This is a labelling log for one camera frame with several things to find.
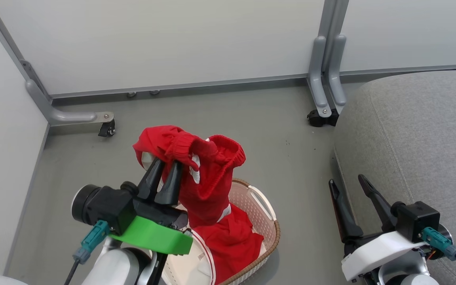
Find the teal cable connector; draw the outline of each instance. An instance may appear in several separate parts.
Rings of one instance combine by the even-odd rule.
[[[107,237],[110,233],[108,222],[99,220],[93,226],[91,231],[85,236],[79,247],[73,254],[74,260],[78,260],[80,264],[84,264],[91,256],[93,250]]]
[[[456,246],[451,243],[451,240],[431,227],[423,229],[421,235],[420,238],[424,242],[442,251],[451,261],[456,261]]]

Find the gray floor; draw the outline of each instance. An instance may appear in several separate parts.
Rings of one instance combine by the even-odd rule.
[[[347,85],[347,93],[359,85]],[[153,99],[62,106],[64,110],[111,110],[116,114],[117,133],[108,139],[92,133],[49,137],[9,276],[29,285],[64,283],[73,263],[71,254],[89,231],[89,226],[71,218],[76,191],[85,184],[118,187],[126,180],[138,182],[143,169],[132,144],[144,128],[172,124],[200,137],[220,133],[238,141],[247,160],[234,176],[257,186],[273,204],[281,242],[246,284],[347,284],[340,269],[342,244],[327,186],[333,176],[333,127],[308,125],[305,115],[313,105],[302,82],[268,87],[227,87],[218,93],[204,88],[180,91],[184,96],[164,92]],[[95,260],[80,266],[71,284],[80,284]]]

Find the laundry basket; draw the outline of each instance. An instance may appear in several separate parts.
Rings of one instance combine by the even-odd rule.
[[[243,180],[233,179],[228,194],[232,204],[245,211],[253,224],[253,231],[262,235],[262,254],[239,273],[230,277],[221,285],[238,285],[262,267],[270,254],[276,249],[281,237],[281,230],[274,209],[267,198],[257,188]],[[193,232],[194,242],[187,256],[169,256],[162,278],[167,285],[214,285],[215,269],[212,266],[212,254],[199,235]],[[198,271],[201,258],[209,261],[211,276]]]

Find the camera lens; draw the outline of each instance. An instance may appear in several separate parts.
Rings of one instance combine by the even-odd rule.
[[[73,201],[71,202],[71,215],[75,220],[91,226],[96,223],[96,220],[91,221],[89,219],[86,206],[87,202],[89,202],[94,197],[94,195],[100,191],[100,189],[100,186],[88,184],[78,190],[75,197],[73,198]]]

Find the white basket handle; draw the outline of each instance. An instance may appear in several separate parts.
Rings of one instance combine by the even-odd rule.
[[[263,193],[261,193],[261,191],[259,191],[258,188],[254,187],[254,186],[250,185],[250,186],[248,186],[248,188],[249,188],[251,195],[258,202],[260,202],[262,209],[264,210],[264,212],[266,213],[268,218],[270,218],[271,220],[277,220],[276,213],[274,212],[274,208],[272,208],[272,205],[270,204],[270,202],[268,202],[268,199],[265,197],[265,195],[263,195]]]

